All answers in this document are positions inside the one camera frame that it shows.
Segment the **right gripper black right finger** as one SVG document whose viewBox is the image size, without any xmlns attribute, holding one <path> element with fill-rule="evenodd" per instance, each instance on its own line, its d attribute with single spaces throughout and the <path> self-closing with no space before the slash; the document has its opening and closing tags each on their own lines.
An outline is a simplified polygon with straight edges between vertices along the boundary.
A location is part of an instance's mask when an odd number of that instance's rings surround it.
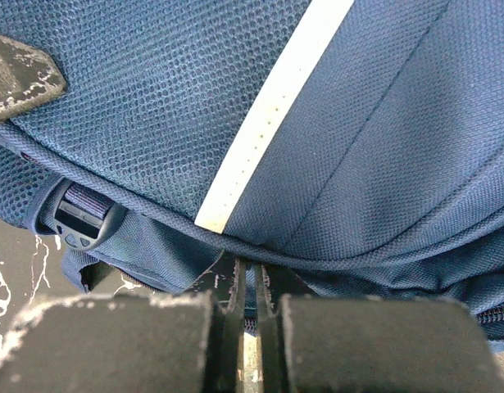
<svg viewBox="0 0 504 393">
<path fill-rule="evenodd" d="M 258 265 L 266 392 L 503 392 L 485 335 L 447 299 L 318 297 L 290 269 Z"/>
</svg>

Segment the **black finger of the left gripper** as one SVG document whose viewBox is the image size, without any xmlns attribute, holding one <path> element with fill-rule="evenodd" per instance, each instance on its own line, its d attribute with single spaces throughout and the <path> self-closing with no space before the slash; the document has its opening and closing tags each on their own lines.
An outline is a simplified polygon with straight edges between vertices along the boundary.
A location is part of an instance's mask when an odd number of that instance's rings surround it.
<svg viewBox="0 0 504 393">
<path fill-rule="evenodd" d="M 66 80 L 47 53 L 0 34 L 0 123 L 65 91 Z"/>
</svg>

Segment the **navy blue student backpack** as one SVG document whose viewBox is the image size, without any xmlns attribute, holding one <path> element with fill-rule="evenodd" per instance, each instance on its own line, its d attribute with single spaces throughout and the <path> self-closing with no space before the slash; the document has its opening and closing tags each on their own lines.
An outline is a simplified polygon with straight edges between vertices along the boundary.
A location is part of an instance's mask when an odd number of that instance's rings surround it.
<svg viewBox="0 0 504 393">
<path fill-rule="evenodd" d="M 57 205 L 125 208 L 68 249 L 180 293 L 224 251 L 322 296 L 464 303 L 504 350 L 504 1 L 355 1 L 224 230 L 195 224 L 306 1 L 0 1 L 63 97 L 0 124 L 0 219 L 53 235 Z"/>
</svg>

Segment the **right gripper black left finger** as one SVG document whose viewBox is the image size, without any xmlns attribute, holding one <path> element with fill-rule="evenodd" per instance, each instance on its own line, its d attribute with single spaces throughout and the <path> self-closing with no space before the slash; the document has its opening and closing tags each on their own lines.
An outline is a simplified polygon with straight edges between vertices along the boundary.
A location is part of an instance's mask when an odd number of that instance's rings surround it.
<svg viewBox="0 0 504 393">
<path fill-rule="evenodd" d="M 179 296 L 37 300 L 5 336 L 0 392 L 240 392 L 245 275 L 224 253 Z"/>
</svg>

